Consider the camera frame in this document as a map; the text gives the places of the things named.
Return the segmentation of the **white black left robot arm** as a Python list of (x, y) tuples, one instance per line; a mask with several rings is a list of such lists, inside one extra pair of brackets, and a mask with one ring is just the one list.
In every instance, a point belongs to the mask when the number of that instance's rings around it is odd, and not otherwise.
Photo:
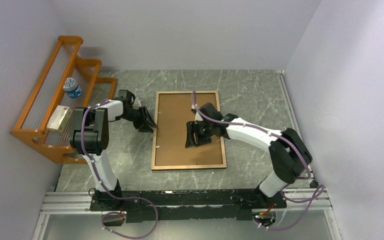
[(113, 99), (104, 99), (89, 107), (76, 107), (72, 112), (70, 146), (86, 160), (95, 180), (95, 196), (103, 198), (110, 210), (122, 206), (123, 196), (107, 153), (110, 141), (109, 123), (126, 120), (142, 133), (153, 133), (157, 124), (148, 109), (127, 89)]

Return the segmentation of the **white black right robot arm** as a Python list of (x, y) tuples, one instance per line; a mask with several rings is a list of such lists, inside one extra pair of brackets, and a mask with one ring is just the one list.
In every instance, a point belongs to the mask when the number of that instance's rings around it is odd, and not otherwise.
[(268, 207), (275, 195), (308, 171), (313, 158), (303, 140), (292, 128), (273, 130), (252, 124), (228, 113), (222, 115), (211, 103), (193, 105), (193, 121), (186, 123), (186, 148), (212, 142), (213, 136), (236, 140), (259, 148), (269, 154), (273, 170), (256, 187), (255, 202)]

